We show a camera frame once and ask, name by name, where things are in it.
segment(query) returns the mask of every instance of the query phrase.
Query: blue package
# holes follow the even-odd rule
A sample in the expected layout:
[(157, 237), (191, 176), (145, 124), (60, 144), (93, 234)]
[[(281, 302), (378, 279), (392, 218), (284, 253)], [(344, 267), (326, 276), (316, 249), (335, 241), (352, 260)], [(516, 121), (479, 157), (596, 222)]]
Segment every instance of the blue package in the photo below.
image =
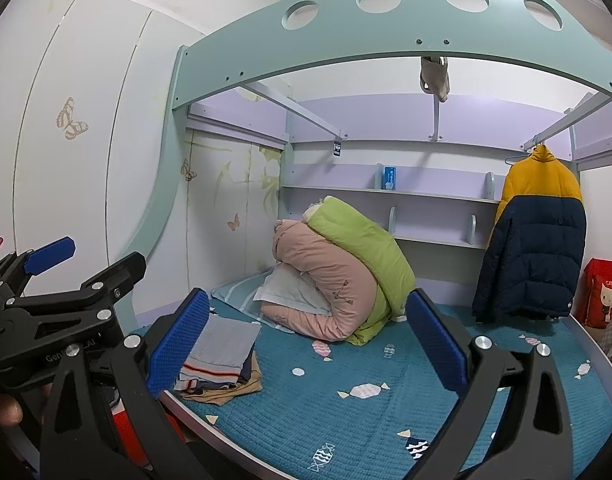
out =
[(394, 166), (384, 166), (384, 185), (382, 188), (393, 191), (395, 189), (396, 175), (397, 168)]

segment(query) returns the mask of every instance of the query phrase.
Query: mattress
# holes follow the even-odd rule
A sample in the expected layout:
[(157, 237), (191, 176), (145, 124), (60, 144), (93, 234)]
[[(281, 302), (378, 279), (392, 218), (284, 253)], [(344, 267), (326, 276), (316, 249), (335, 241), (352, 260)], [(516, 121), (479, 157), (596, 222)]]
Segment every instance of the mattress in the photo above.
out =
[[(250, 321), (222, 301), (212, 300), (211, 306), (220, 316)], [(513, 319), (511, 326), (482, 330), (469, 309), (439, 308), (504, 348), (529, 351), (536, 341), (551, 347), (566, 390), (579, 474), (612, 431), (612, 405), (564, 323)], [(362, 347), (313, 345), (309, 338), (263, 325), (256, 351), (262, 392), (222, 407), (180, 402), (261, 461), (301, 480), (400, 480), (457, 400), (443, 389), (405, 322), (388, 323)], [(498, 391), (465, 468), (483, 459), (507, 396), (508, 389)]]

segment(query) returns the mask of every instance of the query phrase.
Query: navy jacket lower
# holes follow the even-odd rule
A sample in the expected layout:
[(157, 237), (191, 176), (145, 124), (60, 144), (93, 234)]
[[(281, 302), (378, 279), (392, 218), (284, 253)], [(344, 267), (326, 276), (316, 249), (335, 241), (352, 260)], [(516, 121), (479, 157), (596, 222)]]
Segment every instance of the navy jacket lower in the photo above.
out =
[(586, 240), (586, 213), (577, 198), (516, 195), (493, 228), (472, 313), (570, 313)]

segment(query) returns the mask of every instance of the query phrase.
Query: jacket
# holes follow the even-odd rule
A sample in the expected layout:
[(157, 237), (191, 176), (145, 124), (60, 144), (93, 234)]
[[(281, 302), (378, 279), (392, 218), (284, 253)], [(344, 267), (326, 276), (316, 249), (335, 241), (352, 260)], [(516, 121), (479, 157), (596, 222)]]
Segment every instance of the jacket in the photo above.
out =
[(472, 312), (567, 316), (579, 281), (586, 214), (577, 179), (544, 145), (506, 177)]

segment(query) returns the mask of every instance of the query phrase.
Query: blue gripper pad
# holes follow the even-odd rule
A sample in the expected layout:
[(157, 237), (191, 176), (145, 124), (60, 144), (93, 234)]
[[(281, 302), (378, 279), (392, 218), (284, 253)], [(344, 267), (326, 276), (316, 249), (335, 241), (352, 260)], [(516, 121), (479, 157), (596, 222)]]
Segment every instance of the blue gripper pad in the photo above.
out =
[(72, 238), (64, 237), (30, 253), (24, 264), (24, 272), (29, 276), (38, 276), (72, 258), (73, 254), (75, 254), (75, 242)]
[(466, 357), (416, 290), (406, 300), (406, 318), (444, 388), (461, 397), (468, 389)]
[(184, 361), (208, 322), (210, 305), (203, 290), (197, 290), (184, 302), (183, 312), (150, 355), (146, 385), (153, 397), (175, 384)]

